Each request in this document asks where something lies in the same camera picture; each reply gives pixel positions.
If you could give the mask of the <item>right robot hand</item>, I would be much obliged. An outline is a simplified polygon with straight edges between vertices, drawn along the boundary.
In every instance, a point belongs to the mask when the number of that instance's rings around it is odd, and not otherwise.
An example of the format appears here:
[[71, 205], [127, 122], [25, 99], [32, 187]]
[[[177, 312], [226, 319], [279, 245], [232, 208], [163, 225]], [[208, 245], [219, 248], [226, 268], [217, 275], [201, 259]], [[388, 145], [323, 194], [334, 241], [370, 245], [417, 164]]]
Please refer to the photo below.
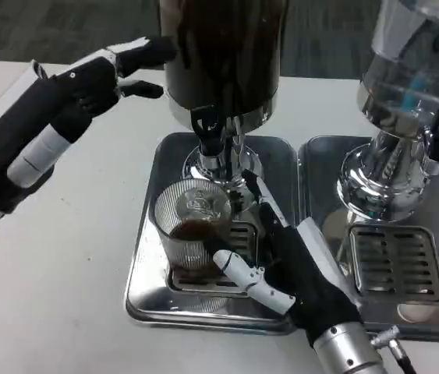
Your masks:
[[252, 267], [220, 238], [208, 239], [204, 248], [229, 280], [260, 304], [289, 314], [306, 331], [310, 345], [337, 325], [363, 325], [358, 308], [320, 271], [297, 229], [285, 218], [261, 177], [245, 170], [242, 177], [259, 207], [261, 225], [280, 260], [291, 291], [286, 293], [265, 280], [266, 271]]

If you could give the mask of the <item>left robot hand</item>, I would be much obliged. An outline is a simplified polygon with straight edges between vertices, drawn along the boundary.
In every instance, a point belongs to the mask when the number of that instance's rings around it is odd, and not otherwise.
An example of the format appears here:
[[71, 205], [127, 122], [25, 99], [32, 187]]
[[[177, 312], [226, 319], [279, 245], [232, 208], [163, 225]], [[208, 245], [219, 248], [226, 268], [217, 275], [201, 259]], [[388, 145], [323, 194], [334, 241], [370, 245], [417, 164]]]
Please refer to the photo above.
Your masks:
[[141, 37], [95, 51], [52, 76], [32, 61], [0, 97], [0, 213], [13, 212], [35, 193], [93, 119], [121, 97], [161, 97], [162, 86], [119, 81], [176, 55], [170, 37]]

